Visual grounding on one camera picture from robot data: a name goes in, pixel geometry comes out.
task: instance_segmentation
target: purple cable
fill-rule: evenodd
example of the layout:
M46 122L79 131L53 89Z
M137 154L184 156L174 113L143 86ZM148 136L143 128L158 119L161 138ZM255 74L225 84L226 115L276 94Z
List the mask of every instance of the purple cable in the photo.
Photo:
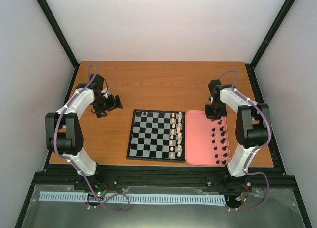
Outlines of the purple cable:
M228 74L228 73L231 73L231 72L235 72L235 73L236 73L236 78L234 79L234 81L233 81L233 83L232 83L232 86L231 86L231 88L233 89L234 86L236 85L237 81L238 81L238 78L240 77L238 71L236 71L236 70L226 71L225 73L222 73L222 74L218 77L218 80L220 80L224 75L226 75L226 74Z
M96 74L97 74L97 72L98 72L99 65L98 65L98 62L95 62L95 61L91 62L90 65L89 65L89 68L88 68L88 72L89 72L89 73L90 73L90 70L91 70L91 67L93 66L93 64L96 65L96 70L95 70L94 75L92 76L92 78L90 79L90 81L79 91L79 93L76 93L76 94L69 100L69 102L66 104L66 107L63 109L63 111L61 112L61 114L60 114L59 117L58 117L58 120L57 120L57 123L56 123L56 127L55 127L55 132L54 132L54 140L53 140L53 143L54 143L54 152L55 152L55 154L56 154L59 158L63 158L63 159L69 160L70 163L74 166L74 168L75 168L76 170L78 170L78 171L80 171L80 168L79 168L75 163L72 162L72 160L71 160L70 157L61 156L61 155L59 154L58 149L57 149L57 134L58 134L58 130L59 130L59 126L60 126L61 119L62 119L63 115L65 114L66 110L71 106L71 104L72 104L73 101L78 97L78 95L81 94L81 93L90 85L90 83L94 80L94 78L95 78L95 76L96 76ZM101 206L103 206L104 208L106 208L108 211L110 211L110 212L115 212L115 213L120 213L120 212L126 211L126 210L130 207L130 199L129 199L129 197L128 197L127 195L121 194L121 193L115 194L115 195L109 197L106 201L101 202L101 201L97 198L96 194L94 193L94 190L92 189L92 187L91 187L91 185L90 185L90 183L89 183L89 181L88 181L87 176L85 175L85 173L82 172L81 174L82 174L82 176L84 177L84 179L85 179L85 181L86 181L86 183L87 183L87 185L88 185L88 187L89 187L89 190L91 191L91 193L92 193L93 196L95 197L96 201L98 201L99 204L100 204ZM121 211L114 211L114 210L109 209L108 207L106 207L106 206L103 204L103 203L106 203L107 201L109 201L110 199L112 199L113 197L116 197L116 196L119 196L119 195L126 197L126 199L127 199L127 201L128 201L128 205L127 205L123 210L121 210Z
M271 141L272 131L271 131L271 127L270 127L270 125L269 125L269 123L268 123L267 118L266 118L265 115L261 112L261 110L260 110L253 102L251 102L250 99L246 98L246 97L245 97L243 94L241 94L237 89L234 89L234 85L237 83L238 78L239 78L239 73L238 73L236 70L227 71L227 72L221 74L221 75L218 77L218 79L220 79L222 76L224 76L224 75L226 75L227 73L230 73L230 72L235 72L235 73L237 74L237 76L236 76L236 78L235 78L235 80L234 80L234 82L233 82L233 84L232 84L232 87L231 87L231 89L233 90L233 93L234 93L235 95L237 95L239 98L241 98L242 100L244 100L244 101L246 101L247 103L251 104L251 106L253 106L253 107L256 109L256 111L257 111L257 112L260 114L260 116L262 117L262 119L263 119L263 121L264 121L264 123L265 123L265 125L266 125L267 133L268 133L268 137L267 137L266 143L264 143L263 145L257 146L256 148L254 148L254 149L252 150L252 153L249 154L248 158L246 159L246 162L245 162L244 165L243 165L243 170L246 172L246 175L249 175L249 176L252 176L252 175L263 175L264 178L265 178L265 180L266 180L267 193L266 193L266 196L265 196L264 200L263 200L259 205L255 206L255 207L246 208L246 209L237 209L237 211L250 211L250 210L253 210L253 209L255 209L255 208L258 208L258 207L262 206L262 205L265 203L265 201L268 199L268 196L269 196L269 182L268 182L268 179L267 179L267 176L266 176L265 173L263 173L263 172L248 173L248 171L246 170L246 167L247 167L249 161L251 160L252 154L253 154L254 152L256 152L257 150L259 150L259 149L261 149L261 148L263 148L264 146L267 146L267 145L269 144L269 142Z

